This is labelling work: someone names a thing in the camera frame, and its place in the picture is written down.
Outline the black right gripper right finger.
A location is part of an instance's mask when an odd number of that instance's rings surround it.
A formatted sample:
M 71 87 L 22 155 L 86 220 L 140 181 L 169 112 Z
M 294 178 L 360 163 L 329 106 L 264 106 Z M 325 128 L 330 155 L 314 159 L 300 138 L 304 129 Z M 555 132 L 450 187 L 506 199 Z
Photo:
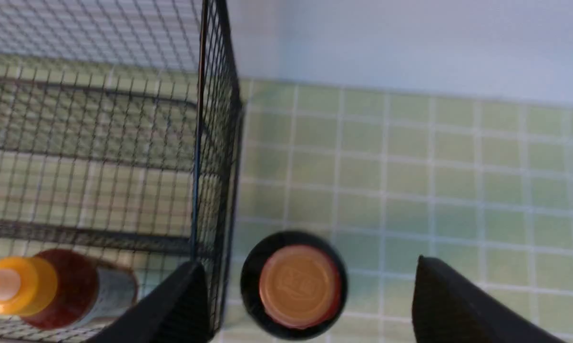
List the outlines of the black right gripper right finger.
M 418 343 L 558 343 L 439 258 L 420 256 L 411 302 Z

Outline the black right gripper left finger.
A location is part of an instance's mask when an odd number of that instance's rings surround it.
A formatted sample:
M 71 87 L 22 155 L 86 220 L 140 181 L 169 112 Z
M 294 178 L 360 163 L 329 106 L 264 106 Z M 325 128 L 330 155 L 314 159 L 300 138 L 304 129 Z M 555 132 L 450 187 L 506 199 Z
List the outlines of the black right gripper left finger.
M 210 334 L 205 270 L 189 261 L 88 342 L 207 343 Z

